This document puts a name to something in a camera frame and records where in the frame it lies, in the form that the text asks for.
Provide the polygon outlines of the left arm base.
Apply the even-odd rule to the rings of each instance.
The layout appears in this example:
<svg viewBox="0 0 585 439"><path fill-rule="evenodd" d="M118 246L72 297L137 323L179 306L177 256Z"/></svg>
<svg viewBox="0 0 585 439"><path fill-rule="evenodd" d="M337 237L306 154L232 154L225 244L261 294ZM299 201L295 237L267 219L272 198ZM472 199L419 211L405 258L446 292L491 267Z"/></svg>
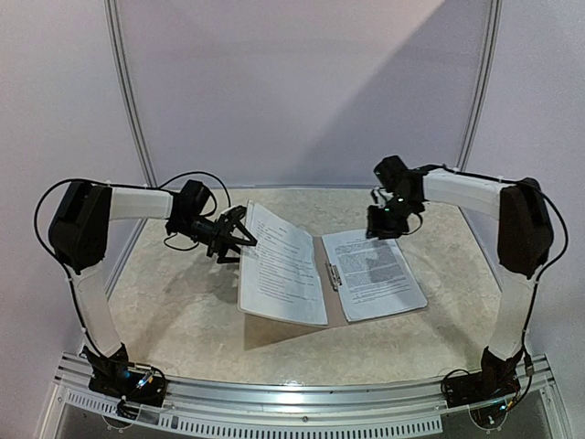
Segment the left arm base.
<svg viewBox="0 0 585 439"><path fill-rule="evenodd" d="M155 366L131 362L125 345L110 357L95 354L88 347L83 354L91 365L89 389L127 402L161 408L168 379Z"/></svg>

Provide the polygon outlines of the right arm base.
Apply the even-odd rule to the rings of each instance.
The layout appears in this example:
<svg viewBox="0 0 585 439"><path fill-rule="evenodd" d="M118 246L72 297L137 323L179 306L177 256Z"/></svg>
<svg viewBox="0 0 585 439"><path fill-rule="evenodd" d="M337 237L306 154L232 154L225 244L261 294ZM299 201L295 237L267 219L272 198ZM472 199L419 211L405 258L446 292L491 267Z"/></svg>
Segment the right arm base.
<svg viewBox="0 0 585 439"><path fill-rule="evenodd" d="M524 361L528 377L524 391L516 373L520 360ZM449 408L488 402L512 395L513 399L505 406L505 411L510 411L526 396L533 375L534 363L525 348L521 348L509 359L500 359L489 348L485 348L481 357L481 369L478 372L452 370L441 380L441 394Z"/></svg>

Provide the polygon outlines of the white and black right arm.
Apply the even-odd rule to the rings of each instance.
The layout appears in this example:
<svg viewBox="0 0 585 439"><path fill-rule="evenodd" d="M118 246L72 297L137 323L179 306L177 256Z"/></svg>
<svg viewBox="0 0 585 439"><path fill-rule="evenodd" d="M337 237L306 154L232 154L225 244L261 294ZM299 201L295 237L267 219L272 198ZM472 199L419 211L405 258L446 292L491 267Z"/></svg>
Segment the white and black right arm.
<svg viewBox="0 0 585 439"><path fill-rule="evenodd" d="M502 274L501 298L488 352L508 360L525 344L534 307L537 276L554 241L546 198L534 178L509 180L464 173L447 166L407 167L396 155L374 168L379 187L367 209L368 238L398 239L410 234L409 219L428 202L487 215L497 222L496 252Z"/></svg>

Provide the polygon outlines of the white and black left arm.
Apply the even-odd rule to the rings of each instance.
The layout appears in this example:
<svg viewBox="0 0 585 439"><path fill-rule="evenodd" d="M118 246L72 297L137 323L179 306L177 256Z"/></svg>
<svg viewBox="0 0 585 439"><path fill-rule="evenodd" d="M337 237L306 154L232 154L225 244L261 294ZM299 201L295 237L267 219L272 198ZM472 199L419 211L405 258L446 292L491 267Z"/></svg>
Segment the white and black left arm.
<svg viewBox="0 0 585 439"><path fill-rule="evenodd" d="M71 276L73 302L89 351L112 358L122 350L101 276L110 224L116 220L164 220L178 234L207 248L218 263L235 263L240 250L257 240L242 220L243 206L229 207L214 220L204 214L211 192L189 180L178 191L130 187L87 179L64 181L66 188L48 228L53 253Z"/></svg>

